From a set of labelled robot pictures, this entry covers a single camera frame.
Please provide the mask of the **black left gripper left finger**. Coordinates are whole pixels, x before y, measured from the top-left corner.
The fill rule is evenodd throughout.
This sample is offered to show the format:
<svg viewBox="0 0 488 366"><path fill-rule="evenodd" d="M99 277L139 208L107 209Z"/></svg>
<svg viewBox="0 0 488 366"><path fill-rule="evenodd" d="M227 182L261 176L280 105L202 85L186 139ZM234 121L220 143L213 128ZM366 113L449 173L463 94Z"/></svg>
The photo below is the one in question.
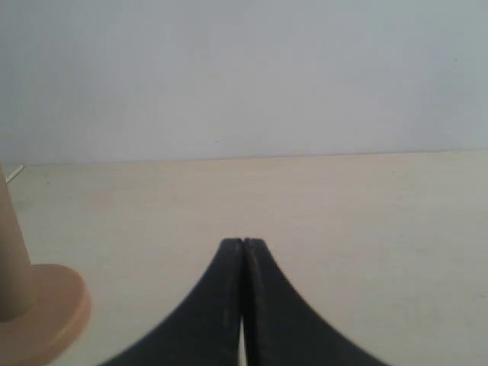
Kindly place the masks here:
<svg viewBox="0 0 488 366"><path fill-rule="evenodd" d="M187 297L155 329L105 364L237 365L242 260L242 240L223 240Z"/></svg>

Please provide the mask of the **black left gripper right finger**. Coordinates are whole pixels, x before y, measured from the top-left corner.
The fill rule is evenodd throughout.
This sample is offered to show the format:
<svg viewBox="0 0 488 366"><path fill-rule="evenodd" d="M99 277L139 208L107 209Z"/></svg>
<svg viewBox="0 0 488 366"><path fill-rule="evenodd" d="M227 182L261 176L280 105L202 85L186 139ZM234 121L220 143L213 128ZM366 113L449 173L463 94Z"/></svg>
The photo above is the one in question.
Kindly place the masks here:
<svg viewBox="0 0 488 366"><path fill-rule="evenodd" d="M248 365L383 365L294 289L266 242L245 239L242 320Z"/></svg>

